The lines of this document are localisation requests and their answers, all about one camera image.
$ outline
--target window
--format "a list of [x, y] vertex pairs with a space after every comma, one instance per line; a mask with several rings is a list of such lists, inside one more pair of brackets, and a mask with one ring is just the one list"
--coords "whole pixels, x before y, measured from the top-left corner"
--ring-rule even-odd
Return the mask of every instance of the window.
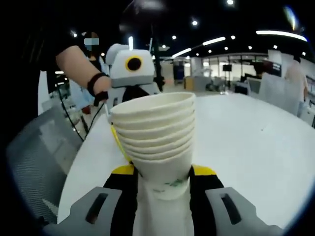
[[250, 74], [250, 75], [256, 75], [256, 71], [254, 69], [254, 65], [252, 63], [255, 61], [255, 56], [242, 56], [243, 60], [243, 74], [242, 76], [245, 76], [245, 74]]
[[210, 77], [218, 77], [219, 76], [219, 64], [218, 64], [218, 58], [210, 58]]
[[230, 77], [230, 72], [223, 71], [223, 66], [229, 65], [228, 57], [219, 57], [219, 63], [220, 63], [219, 77], [221, 77], [221, 78], [225, 77], [228, 79]]
[[232, 65], [230, 80], [231, 81], [241, 80], [242, 76], [241, 56], [230, 56], [230, 64]]
[[210, 60], [205, 58], [202, 60], [203, 76], [210, 77]]

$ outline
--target ceiling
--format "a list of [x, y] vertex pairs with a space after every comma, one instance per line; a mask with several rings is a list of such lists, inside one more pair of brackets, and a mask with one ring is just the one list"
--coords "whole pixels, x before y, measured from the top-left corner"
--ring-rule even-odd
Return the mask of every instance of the ceiling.
[[[158, 10], [135, 2], [158, 2]], [[161, 52], [168, 57], [186, 48], [193, 48], [184, 56], [199, 57], [224, 53], [258, 52], [266, 53], [268, 49], [278, 46], [277, 50], [289, 54], [306, 52], [308, 60], [315, 61], [315, 28], [313, 13], [306, 0], [234, 0], [228, 6], [226, 0], [90, 0], [89, 5], [73, 6], [77, 1], [70, 0], [64, 4], [66, 19], [74, 30], [79, 32], [94, 30], [100, 38], [100, 46], [106, 52], [113, 43], [127, 44], [129, 36], [134, 37], [135, 48], [148, 49], [150, 38], [159, 40], [159, 45], [169, 49]], [[299, 20], [296, 31], [284, 13], [284, 6], [290, 6]], [[280, 30], [302, 34], [311, 43], [286, 36], [257, 35], [256, 30]], [[223, 42], [202, 46], [204, 41], [224, 36]]]

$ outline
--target black camera lens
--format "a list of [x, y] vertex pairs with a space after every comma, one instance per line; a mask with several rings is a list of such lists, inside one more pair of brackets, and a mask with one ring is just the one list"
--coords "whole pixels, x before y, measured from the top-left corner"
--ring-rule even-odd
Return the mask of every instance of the black camera lens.
[[131, 71], [136, 71], [141, 67], [141, 60], [139, 58], [132, 58], [128, 61], [127, 67]]

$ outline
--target stacked paper cup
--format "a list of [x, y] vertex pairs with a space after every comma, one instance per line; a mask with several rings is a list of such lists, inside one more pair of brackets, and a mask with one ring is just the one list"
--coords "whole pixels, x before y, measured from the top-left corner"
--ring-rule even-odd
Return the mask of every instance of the stacked paper cup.
[[161, 93], [121, 103], [111, 121], [145, 185], [160, 199], [174, 199], [188, 185], [195, 128], [195, 95]]

